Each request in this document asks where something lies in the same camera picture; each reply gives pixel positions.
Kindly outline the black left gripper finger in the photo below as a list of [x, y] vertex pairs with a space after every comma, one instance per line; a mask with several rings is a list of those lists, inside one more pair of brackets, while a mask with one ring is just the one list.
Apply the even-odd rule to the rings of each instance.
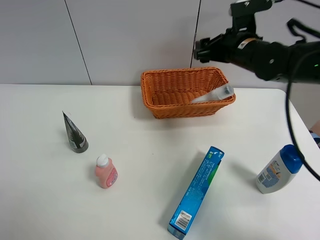
[[210, 40], [211, 39], [209, 37], [197, 40], [195, 42], [194, 50], [195, 51], [202, 51], [203, 49], [205, 49], [207, 47], [207, 45], [210, 42]]

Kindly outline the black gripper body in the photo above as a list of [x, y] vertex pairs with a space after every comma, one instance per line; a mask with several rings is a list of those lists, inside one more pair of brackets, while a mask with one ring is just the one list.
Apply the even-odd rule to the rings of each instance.
[[232, 63], [237, 66], [261, 66], [263, 64], [262, 38], [256, 33], [230, 28], [213, 38], [209, 44], [209, 60]]

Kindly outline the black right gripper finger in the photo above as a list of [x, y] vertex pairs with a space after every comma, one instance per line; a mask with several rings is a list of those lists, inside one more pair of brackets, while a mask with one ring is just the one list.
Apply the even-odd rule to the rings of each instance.
[[211, 51], [195, 49], [193, 52], [193, 58], [201, 63], [208, 63], [211, 61]]

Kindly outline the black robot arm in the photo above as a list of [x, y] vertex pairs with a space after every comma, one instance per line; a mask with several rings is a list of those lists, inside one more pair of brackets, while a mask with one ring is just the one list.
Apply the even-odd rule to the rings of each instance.
[[230, 28], [214, 38], [202, 38], [195, 43], [194, 59], [231, 63], [254, 73], [264, 81], [319, 84], [320, 43], [295, 43], [290, 46], [267, 42], [255, 33]]

